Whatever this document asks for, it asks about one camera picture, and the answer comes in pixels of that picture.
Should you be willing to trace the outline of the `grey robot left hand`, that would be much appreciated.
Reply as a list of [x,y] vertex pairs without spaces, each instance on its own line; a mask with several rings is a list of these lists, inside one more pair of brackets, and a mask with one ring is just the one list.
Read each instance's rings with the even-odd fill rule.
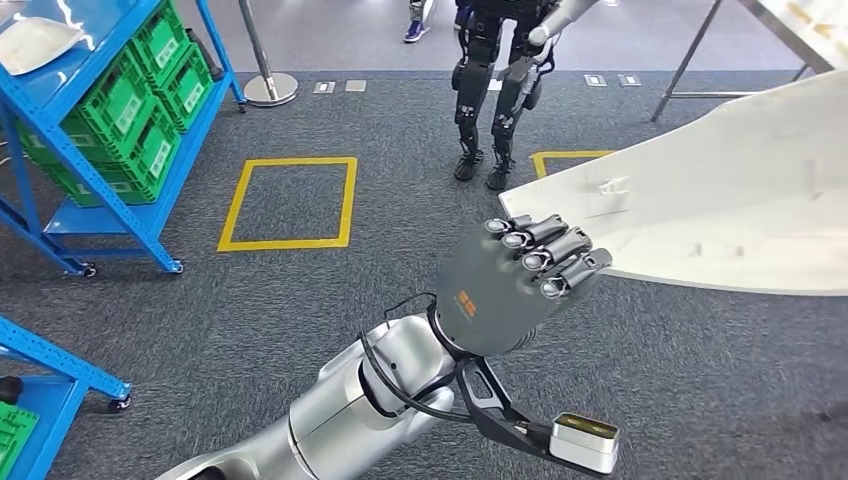
[[536,327],[579,303],[613,262],[560,215],[492,218],[470,229],[436,280],[437,324],[478,356],[526,343]]

